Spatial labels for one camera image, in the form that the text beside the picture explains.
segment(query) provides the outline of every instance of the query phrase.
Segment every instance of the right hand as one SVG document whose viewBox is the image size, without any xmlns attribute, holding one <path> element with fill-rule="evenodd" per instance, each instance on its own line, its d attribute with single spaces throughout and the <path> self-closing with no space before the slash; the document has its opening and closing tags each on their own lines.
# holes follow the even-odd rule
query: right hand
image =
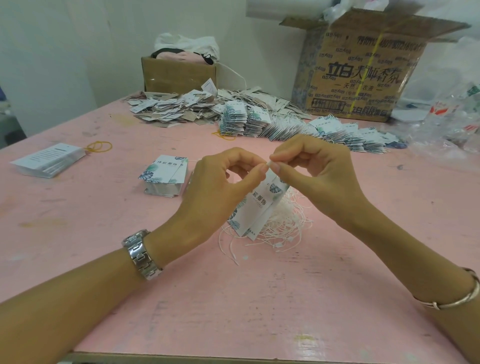
<svg viewBox="0 0 480 364">
<path fill-rule="evenodd" d="M 347 229 L 371 206 L 360 189 L 348 147 L 298 134 L 270 156 L 270 168 L 325 215 Z M 307 169 L 311 177 L 295 170 Z"/>
</svg>

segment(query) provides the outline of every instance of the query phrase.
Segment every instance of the table surface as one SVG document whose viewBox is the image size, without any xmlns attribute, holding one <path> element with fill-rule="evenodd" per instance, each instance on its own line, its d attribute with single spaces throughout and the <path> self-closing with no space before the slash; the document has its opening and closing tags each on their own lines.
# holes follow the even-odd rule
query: table surface
<svg viewBox="0 0 480 364">
<path fill-rule="evenodd" d="M 128 108 L 117 101 L 0 150 L 0 302 L 166 221 L 181 197 L 146 195 L 137 179 L 160 154 L 198 160 L 241 146 L 268 158 L 279 144 L 227 141 L 212 135 L 212 125 L 156 128 Z M 8 163 L 55 143 L 96 140 L 113 149 L 53 179 L 23 176 Z M 408 150 L 352 158 L 365 194 L 387 216 L 455 263 L 480 270 L 477 175 Z M 298 247 L 275 253 L 237 241 L 240 266 L 220 252 L 216 233 L 119 305 L 75 351 L 466 363 L 368 248 L 316 209 L 306 211 L 313 227 Z"/>
</svg>

